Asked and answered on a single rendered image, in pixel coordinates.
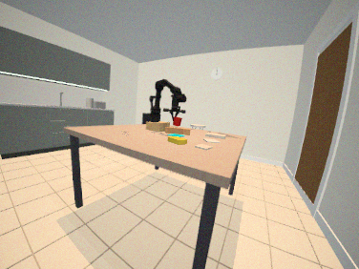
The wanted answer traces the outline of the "red cup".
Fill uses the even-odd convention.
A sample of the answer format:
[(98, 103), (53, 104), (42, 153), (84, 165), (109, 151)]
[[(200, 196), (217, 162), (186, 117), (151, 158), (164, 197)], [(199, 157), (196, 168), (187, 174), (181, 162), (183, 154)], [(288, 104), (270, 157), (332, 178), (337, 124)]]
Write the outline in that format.
[(180, 126), (182, 118), (180, 117), (174, 117), (173, 125), (174, 126)]

